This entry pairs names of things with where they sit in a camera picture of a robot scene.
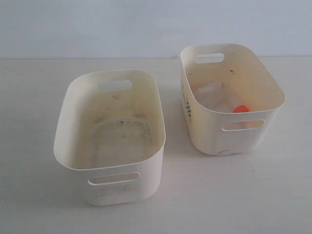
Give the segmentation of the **white plastic bin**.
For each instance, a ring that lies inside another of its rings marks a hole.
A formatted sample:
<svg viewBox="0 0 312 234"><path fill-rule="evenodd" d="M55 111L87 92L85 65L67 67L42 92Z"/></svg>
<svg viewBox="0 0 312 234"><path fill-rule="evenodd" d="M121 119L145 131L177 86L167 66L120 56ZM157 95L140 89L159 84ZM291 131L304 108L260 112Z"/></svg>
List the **white plastic bin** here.
<svg viewBox="0 0 312 234"><path fill-rule="evenodd" d="M159 188L166 140L155 79L140 70L92 72L64 97L54 155L88 203L147 199Z"/></svg>
<svg viewBox="0 0 312 234"><path fill-rule="evenodd" d="M263 141L285 94L258 57L237 44L190 46L180 53L184 115L193 145L208 155L230 155L255 150ZM204 98L195 91L213 81L223 87ZM219 113L213 99L236 93L248 113Z"/></svg>

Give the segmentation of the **clear bottle orange cap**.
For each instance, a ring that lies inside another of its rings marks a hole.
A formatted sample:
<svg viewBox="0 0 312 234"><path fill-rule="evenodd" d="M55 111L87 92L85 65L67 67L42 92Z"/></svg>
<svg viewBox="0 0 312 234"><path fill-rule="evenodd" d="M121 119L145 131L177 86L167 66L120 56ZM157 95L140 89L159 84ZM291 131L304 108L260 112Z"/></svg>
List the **clear bottle orange cap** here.
<svg viewBox="0 0 312 234"><path fill-rule="evenodd" d="M245 105L242 98L236 93L227 94L228 106L232 113L248 113L250 108Z"/></svg>

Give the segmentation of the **clear bottle blue cap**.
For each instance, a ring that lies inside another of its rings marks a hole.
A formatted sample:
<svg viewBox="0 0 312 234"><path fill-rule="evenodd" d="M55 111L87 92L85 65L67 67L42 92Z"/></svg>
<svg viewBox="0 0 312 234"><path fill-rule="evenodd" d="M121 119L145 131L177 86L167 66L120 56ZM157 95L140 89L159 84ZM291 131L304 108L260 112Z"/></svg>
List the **clear bottle blue cap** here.
<svg viewBox="0 0 312 234"><path fill-rule="evenodd" d="M232 113L233 107L227 98L213 99L210 104L210 109L219 113Z"/></svg>

